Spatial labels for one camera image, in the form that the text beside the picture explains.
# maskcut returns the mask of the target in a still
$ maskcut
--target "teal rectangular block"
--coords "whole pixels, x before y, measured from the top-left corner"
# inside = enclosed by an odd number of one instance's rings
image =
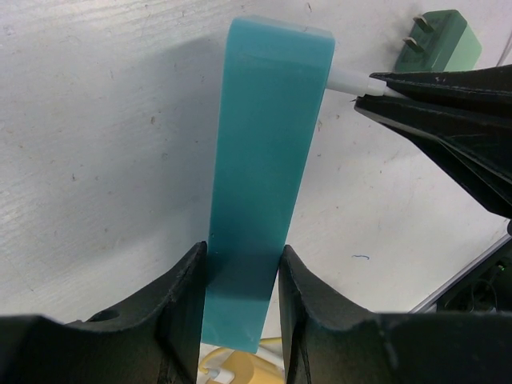
[[[258,348],[333,53],[323,30],[257,17],[231,24],[203,342]]]

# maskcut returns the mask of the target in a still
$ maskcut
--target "power plug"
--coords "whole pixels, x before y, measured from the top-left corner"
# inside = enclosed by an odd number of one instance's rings
[[[482,46],[457,10],[436,10],[414,18],[394,65],[395,72],[472,70]]]

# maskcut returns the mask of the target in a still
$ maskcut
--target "white painted wood surface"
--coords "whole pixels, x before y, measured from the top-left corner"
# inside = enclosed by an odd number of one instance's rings
[[[478,66],[494,65],[508,0],[4,0],[0,314],[88,318],[206,239],[232,18],[331,30],[336,64],[369,73],[392,68],[412,16],[447,7],[482,42]],[[505,220],[351,100],[326,92],[288,243],[360,305],[407,311]]]

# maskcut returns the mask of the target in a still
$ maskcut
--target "metal prongs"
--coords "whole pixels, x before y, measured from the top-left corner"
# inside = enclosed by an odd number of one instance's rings
[[[412,38],[412,37],[404,38],[403,41],[405,44],[407,44],[407,46],[409,48],[411,48],[417,54],[422,54],[423,52],[425,52],[423,47],[420,46],[414,38]]]
[[[423,32],[430,34],[434,32],[434,28],[428,23],[423,16],[416,16],[413,18],[414,22],[422,29]]]

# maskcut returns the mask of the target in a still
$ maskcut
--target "screw hole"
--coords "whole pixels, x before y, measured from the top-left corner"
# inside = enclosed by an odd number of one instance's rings
[[[112,320],[113,318],[118,318],[119,312],[116,310],[102,310],[101,312],[96,313],[92,318],[87,320],[87,322],[104,322],[106,320]]]

